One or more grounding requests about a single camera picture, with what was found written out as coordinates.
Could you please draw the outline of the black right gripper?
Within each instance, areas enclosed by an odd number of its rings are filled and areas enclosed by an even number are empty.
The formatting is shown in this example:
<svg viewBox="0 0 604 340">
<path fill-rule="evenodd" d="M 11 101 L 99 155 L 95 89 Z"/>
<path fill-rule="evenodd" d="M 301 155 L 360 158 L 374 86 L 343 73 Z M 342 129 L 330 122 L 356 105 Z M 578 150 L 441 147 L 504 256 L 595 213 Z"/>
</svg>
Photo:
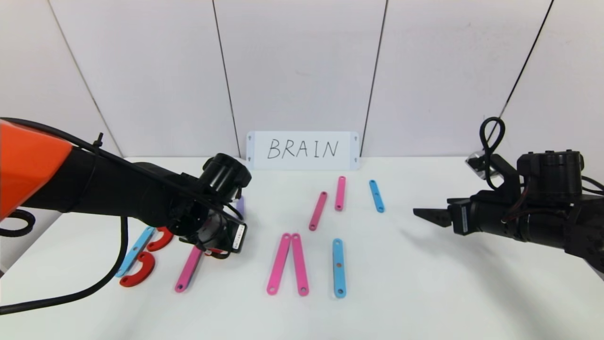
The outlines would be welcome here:
<svg viewBox="0 0 604 340">
<path fill-rule="evenodd" d="M 455 234 L 477 232 L 521 240 L 515 222 L 503 222 L 511 207 L 509 199 L 494 191 L 479 191 L 470 198 L 447 198 L 447 209 L 414 208 L 413 214 L 442 228 L 453 224 Z"/>
</svg>

